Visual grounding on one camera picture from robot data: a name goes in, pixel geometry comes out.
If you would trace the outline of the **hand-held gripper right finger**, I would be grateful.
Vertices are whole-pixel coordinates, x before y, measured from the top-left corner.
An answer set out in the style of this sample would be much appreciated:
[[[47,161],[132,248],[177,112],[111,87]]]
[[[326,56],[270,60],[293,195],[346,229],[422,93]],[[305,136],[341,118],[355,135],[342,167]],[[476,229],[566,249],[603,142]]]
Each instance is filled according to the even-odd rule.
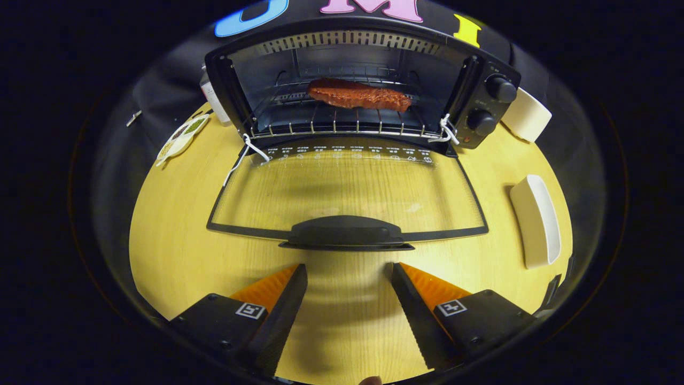
[[[537,319],[499,293],[471,293],[414,266],[394,263],[390,281],[429,369],[467,365]]]

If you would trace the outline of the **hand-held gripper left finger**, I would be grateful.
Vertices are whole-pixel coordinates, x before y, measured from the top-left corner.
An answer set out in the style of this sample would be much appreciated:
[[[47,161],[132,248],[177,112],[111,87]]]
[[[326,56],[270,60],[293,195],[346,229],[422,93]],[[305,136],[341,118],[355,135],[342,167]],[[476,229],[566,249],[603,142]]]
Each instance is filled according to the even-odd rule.
[[[225,368],[273,377],[307,287],[306,266],[292,265],[230,296],[207,294],[169,325]]]

